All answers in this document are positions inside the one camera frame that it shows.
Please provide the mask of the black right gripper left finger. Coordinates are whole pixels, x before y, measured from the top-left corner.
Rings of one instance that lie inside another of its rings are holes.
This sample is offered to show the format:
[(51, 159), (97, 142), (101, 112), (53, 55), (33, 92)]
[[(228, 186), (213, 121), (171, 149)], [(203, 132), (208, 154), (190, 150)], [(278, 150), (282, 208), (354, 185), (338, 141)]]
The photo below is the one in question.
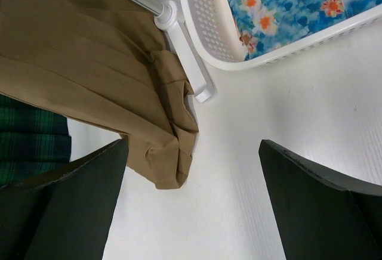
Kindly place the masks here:
[(1, 259), (101, 259), (128, 157), (116, 140), (1, 187)]

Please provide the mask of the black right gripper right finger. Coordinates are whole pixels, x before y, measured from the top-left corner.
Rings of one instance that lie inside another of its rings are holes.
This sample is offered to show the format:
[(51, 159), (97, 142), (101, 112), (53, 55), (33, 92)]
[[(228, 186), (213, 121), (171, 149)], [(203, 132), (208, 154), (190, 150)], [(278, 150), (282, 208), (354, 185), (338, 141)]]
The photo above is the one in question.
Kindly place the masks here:
[(271, 140), (258, 153), (286, 259), (381, 259), (380, 185)]

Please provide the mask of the blue floral skirt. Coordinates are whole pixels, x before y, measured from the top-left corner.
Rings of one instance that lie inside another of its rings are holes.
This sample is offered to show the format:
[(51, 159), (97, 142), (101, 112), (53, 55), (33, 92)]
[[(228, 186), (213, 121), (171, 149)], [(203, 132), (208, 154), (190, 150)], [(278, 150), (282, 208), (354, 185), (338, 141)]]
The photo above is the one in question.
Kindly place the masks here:
[(247, 48), (259, 57), (381, 4), (381, 0), (227, 0)]

